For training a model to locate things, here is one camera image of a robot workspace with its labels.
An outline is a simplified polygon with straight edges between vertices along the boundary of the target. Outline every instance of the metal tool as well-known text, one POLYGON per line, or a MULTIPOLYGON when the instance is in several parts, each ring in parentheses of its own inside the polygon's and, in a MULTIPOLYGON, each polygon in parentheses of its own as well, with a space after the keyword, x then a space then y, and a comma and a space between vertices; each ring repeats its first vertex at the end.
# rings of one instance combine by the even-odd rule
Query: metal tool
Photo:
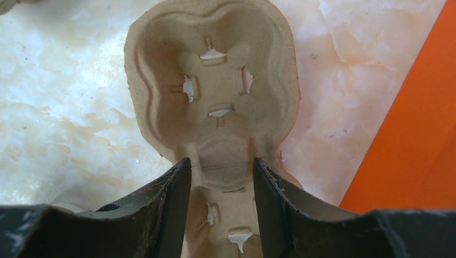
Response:
MULTIPOLYGON (((456 257, 454 211, 358 215, 295 187, 258 158, 253 180, 265 258, 456 257)), ((190 184, 183 159, 95 212, 0 206, 0 257, 180 257, 190 184)))

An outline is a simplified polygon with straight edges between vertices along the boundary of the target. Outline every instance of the cardboard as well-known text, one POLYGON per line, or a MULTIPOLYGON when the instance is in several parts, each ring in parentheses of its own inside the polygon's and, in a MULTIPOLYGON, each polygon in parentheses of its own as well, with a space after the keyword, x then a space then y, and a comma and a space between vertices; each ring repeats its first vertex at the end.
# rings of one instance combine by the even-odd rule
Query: cardboard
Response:
POLYGON ((192 162, 182 257, 262 257, 253 159, 299 185, 276 158, 300 97, 285 17, 267 0, 167 0, 131 25, 125 70, 144 138, 192 162))
POLYGON ((40 0, 0 0, 0 15, 9 12, 18 3, 33 4, 40 0))
POLYGON ((456 1, 447 1, 340 207, 456 208, 456 1))

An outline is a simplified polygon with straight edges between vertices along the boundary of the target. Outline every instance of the orange surface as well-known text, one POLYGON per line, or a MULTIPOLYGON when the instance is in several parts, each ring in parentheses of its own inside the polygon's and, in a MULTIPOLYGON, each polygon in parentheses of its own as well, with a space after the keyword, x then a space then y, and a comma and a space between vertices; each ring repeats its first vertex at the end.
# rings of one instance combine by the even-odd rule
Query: orange surface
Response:
POLYGON ((456 0, 448 0, 340 207, 456 208, 456 0))

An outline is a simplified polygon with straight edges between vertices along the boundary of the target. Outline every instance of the marble surface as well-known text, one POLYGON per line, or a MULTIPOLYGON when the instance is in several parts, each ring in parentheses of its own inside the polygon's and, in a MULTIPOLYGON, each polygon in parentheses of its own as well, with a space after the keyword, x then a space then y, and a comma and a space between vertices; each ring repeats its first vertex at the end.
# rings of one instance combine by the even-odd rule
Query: marble surface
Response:
MULTIPOLYGON (((171 164, 142 138, 123 67, 159 1, 42 0, 0 17, 0 204, 97 209, 171 164)), ((444 0, 274 0, 301 87, 282 164, 338 204, 444 0)))

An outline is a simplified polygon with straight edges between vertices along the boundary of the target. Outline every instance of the orange plastic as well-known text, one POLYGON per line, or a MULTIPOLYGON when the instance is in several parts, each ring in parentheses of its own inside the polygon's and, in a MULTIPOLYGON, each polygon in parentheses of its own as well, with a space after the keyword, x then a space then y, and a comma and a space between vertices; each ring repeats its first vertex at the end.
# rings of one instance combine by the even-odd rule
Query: orange plastic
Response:
POLYGON ((340 207, 456 208, 456 1, 448 0, 340 207))

